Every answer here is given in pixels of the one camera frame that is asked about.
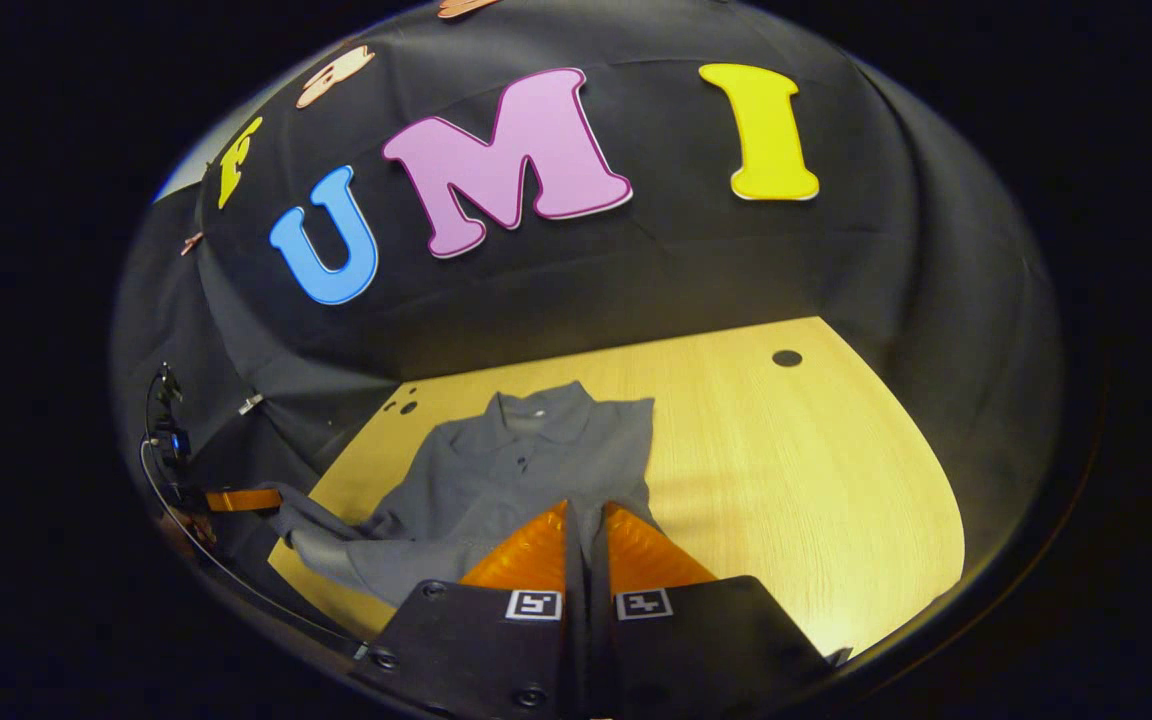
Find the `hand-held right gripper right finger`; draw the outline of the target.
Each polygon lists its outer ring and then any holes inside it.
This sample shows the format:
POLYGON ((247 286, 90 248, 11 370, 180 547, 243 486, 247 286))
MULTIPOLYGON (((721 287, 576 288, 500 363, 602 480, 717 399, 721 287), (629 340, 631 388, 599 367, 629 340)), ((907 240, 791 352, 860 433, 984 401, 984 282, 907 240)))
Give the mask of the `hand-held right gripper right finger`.
POLYGON ((596 719, 763 719, 852 655, 814 646, 760 579, 717 577, 622 503, 602 506, 588 570, 596 719))

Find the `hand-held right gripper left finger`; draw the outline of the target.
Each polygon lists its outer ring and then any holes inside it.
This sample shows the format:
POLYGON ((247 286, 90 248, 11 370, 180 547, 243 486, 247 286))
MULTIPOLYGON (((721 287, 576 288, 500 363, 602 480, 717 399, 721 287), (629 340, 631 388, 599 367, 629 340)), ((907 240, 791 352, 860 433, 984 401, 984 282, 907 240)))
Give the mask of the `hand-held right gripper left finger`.
POLYGON ((415 719, 568 719, 570 505, 526 521, 460 579, 424 579, 353 662, 415 719))

